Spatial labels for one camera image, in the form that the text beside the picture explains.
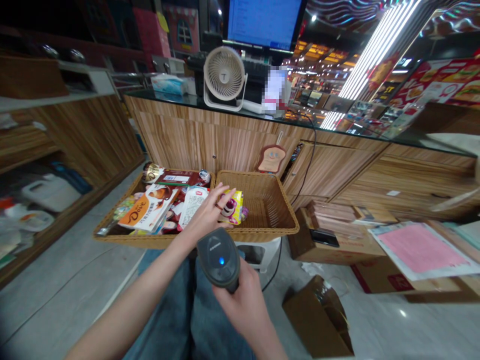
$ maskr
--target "wooden counter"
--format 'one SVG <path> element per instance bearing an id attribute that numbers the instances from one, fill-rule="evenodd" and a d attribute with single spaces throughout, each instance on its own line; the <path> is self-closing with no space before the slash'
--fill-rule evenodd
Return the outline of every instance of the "wooden counter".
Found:
<path id="1" fill-rule="evenodd" d="M 125 97 L 151 160 L 174 169 L 255 171 L 261 149 L 286 150 L 281 176 L 299 143 L 302 149 L 285 174 L 291 201 L 300 191 L 313 151 L 311 127 L 219 112 L 155 98 Z M 402 219 L 454 219 L 480 205 L 480 195 L 442 212 L 429 207 L 474 190 L 476 158 L 392 141 L 318 129 L 314 157 L 296 210 L 312 199 L 387 208 Z"/>

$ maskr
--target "pink paper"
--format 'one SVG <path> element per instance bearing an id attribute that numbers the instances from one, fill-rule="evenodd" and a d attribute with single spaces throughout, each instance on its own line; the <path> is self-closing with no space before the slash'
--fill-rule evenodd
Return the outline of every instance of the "pink paper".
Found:
<path id="1" fill-rule="evenodd" d="M 468 264 L 468 261 L 420 224 L 390 231 L 378 238 L 415 273 Z"/>

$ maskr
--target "stack of papers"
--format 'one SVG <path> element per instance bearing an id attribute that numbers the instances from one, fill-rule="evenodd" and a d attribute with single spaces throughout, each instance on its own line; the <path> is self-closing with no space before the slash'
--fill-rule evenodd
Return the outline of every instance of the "stack of papers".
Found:
<path id="1" fill-rule="evenodd" d="M 480 273 L 480 265 L 430 226 L 402 222 L 368 230 L 411 281 Z"/>

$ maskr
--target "checkout counter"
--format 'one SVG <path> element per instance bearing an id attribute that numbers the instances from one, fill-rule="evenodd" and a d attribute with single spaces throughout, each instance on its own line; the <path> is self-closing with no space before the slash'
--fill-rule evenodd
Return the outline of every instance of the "checkout counter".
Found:
<path id="1" fill-rule="evenodd" d="M 388 138 L 339 120 L 322 128 L 321 111 L 295 106 L 280 116 L 230 112 L 201 97 L 153 90 L 129 92 L 125 102 L 154 163 L 173 169 L 256 171 L 261 150 L 279 144 L 286 158 L 277 175 L 294 210 L 312 199 L 389 210 L 400 220 L 454 220 L 480 205 L 477 192 L 461 205 L 434 212 L 432 206 L 475 190 L 477 157 L 429 141 L 419 131 Z M 300 145 L 296 160 L 289 162 Z"/>

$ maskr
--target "barcode scanner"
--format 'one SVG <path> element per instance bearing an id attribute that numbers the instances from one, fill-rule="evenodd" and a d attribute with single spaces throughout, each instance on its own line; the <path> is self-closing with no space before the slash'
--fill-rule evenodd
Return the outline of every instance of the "barcode scanner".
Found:
<path id="1" fill-rule="evenodd" d="M 228 232 L 219 227 L 202 237 L 196 248 L 198 261 L 208 281 L 233 294 L 239 287 L 240 256 Z"/>

